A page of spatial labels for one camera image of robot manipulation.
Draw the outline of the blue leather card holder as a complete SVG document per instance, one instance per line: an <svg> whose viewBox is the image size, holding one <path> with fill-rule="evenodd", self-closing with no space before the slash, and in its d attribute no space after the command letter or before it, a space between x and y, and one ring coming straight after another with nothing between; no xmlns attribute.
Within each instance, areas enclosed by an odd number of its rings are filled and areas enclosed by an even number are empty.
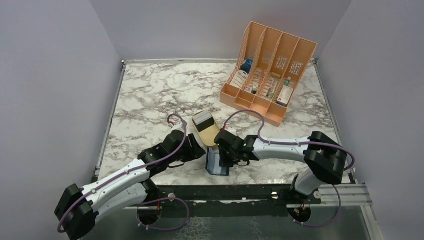
<svg viewBox="0 0 424 240"><path fill-rule="evenodd" d="M220 153L218 148L207 147L206 171L212 176L229 176L230 168L220 166Z"/></svg>

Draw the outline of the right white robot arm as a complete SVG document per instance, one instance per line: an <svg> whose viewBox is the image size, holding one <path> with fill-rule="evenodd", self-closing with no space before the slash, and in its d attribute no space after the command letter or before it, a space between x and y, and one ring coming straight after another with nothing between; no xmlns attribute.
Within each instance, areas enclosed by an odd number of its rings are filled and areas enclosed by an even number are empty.
<svg viewBox="0 0 424 240"><path fill-rule="evenodd" d="M338 143L320 131L303 138L275 139L259 135L240 138L222 129L214 143L218 146L221 167L267 159L305 163L308 168L295 176L288 190L289 199L296 204L322 185L341 184L348 156Z"/></svg>

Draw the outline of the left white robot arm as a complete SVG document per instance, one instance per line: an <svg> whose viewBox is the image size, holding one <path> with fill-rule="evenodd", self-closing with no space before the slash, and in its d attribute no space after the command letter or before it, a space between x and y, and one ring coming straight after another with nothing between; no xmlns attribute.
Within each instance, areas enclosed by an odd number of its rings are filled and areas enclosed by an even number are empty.
<svg viewBox="0 0 424 240"><path fill-rule="evenodd" d="M206 154L194 134L183 130L172 130L163 142L143 150L131 163L97 182L79 187L68 186L55 210L59 224L57 231L65 233L71 240L87 235L102 215L112 212L112 200L121 193L136 190L144 205L157 200L157 191L143 186L151 177L164 172L174 162L190 162Z"/></svg>

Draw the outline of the credit cards in tray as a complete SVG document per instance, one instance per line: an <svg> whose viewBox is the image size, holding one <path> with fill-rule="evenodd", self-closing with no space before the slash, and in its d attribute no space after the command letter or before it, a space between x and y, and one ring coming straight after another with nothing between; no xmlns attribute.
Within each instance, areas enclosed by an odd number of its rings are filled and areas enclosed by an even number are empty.
<svg viewBox="0 0 424 240"><path fill-rule="evenodd" d="M192 122L199 133L215 125L214 117L208 110L196 113Z"/></svg>

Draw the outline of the tan oval tray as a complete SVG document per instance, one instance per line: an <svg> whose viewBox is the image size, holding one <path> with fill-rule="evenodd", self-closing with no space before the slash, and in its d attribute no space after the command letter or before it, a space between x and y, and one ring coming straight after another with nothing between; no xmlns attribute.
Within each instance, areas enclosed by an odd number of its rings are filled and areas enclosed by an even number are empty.
<svg viewBox="0 0 424 240"><path fill-rule="evenodd" d="M212 148L216 146L215 138L216 138L216 136L218 135L219 132L220 132L220 127L217 124L216 120L215 120L215 124L213 126L209 127L208 129L206 129L202 132L197 131L202 143L204 145L206 145L207 147L212 147Z"/></svg>

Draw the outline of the small items in organizer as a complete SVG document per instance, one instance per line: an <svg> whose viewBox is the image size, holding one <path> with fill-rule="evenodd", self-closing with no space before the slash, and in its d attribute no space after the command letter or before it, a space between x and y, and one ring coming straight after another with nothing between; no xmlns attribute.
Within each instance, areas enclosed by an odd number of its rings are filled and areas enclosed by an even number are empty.
<svg viewBox="0 0 424 240"><path fill-rule="evenodd" d="M251 82L250 84L244 87L244 90L246 92L256 95L259 88L260 88L260 84L258 82Z"/></svg>

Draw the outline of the white red box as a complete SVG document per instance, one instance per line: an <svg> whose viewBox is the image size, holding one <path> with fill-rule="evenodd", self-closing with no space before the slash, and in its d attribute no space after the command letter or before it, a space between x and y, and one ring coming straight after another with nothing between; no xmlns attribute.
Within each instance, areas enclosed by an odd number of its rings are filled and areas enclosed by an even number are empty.
<svg viewBox="0 0 424 240"><path fill-rule="evenodd" d="M294 89L288 85L284 85L276 99L276 101L282 105L288 105Z"/></svg>

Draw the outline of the blue round container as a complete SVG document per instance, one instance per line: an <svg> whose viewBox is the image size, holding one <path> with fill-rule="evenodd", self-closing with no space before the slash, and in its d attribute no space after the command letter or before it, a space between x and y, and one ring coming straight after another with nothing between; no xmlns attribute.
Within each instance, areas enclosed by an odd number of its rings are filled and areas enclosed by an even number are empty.
<svg viewBox="0 0 424 240"><path fill-rule="evenodd" d="M244 60L244 62L240 66L240 70L249 74L252 68L252 64L253 64L253 60L250 58L247 58Z"/></svg>

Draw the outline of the orange desk organizer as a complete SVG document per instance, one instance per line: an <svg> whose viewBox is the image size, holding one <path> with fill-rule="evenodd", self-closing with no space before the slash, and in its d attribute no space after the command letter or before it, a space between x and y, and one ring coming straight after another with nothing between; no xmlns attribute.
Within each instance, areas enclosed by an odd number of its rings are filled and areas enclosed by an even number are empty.
<svg viewBox="0 0 424 240"><path fill-rule="evenodd" d="M250 22L243 34L236 67L220 90L220 102L237 110L256 111L267 123L279 127L316 48L313 41ZM240 89L230 82L245 59L252 59L253 63ZM288 105L284 105L277 98L288 77L292 79L288 86L294 91ZM252 82L260 84L256 94L244 90Z"/></svg>

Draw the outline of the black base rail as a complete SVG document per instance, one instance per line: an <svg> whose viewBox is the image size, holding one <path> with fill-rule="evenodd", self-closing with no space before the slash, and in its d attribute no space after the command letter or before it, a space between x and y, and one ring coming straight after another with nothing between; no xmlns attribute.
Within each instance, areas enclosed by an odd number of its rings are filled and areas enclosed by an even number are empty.
<svg viewBox="0 0 424 240"><path fill-rule="evenodd" d="M136 204L142 220L159 218L286 217L291 209L319 205L314 194L302 198L290 184L160 185L147 205Z"/></svg>

